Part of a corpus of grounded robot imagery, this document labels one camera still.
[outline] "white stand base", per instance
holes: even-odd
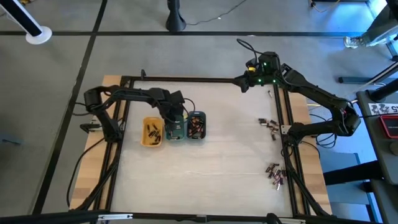
[[[39,45],[39,44],[43,44],[46,41],[48,41],[51,36],[52,36],[52,31],[50,28],[42,26],[41,27],[43,32],[36,36],[36,37],[32,37],[30,34],[26,34],[26,41],[30,44],[34,44],[34,45]]]

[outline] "white tabletop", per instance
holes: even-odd
[[[273,141],[258,118],[277,120],[272,86],[241,93],[228,83],[135,82],[134,88],[181,90],[206,113],[206,138],[141,146],[142,120],[159,111],[131,102],[114,188],[115,212],[291,217],[285,185],[276,191],[264,173],[283,165],[280,137]],[[191,110],[190,102],[185,103]]]

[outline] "gray floor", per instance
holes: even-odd
[[[182,1],[187,22],[227,11],[239,1]],[[92,30],[100,0],[37,0],[27,10],[53,30]],[[327,7],[330,4],[318,4]],[[100,30],[165,30],[165,1],[109,0]],[[307,0],[248,0],[221,20],[187,30],[268,32],[362,32],[372,16],[365,3],[342,3],[328,12],[308,8]],[[6,17],[0,30],[20,30]],[[0,216],[23,215],[34,203],[65,108],[78,74],[89,37],[53,37],[33,46],[23,37],[0,36],[0,130],[19,136],[22,146],[0,145]],[[124,36],[97,37],[81,93],[100,85],[104,75],[235,77],[252,53],[233,36]],[[282,62],[320,87],[344,96],[352,85],[340,85],[338,76],[372,77],[391,64],[385,45],[345,49],[341,38],[240,37],[260,51],[276,51]],[[313,111],[328,118],[326,111]],[[83,150],[86,134],[78,127],[89,118],[73,117],[44,206],[44,212],[66,211],[65,192],[73,166]],[[364,125],[352,138],[339,138],[333,149],[358,152],[361,162],[373,149]]]

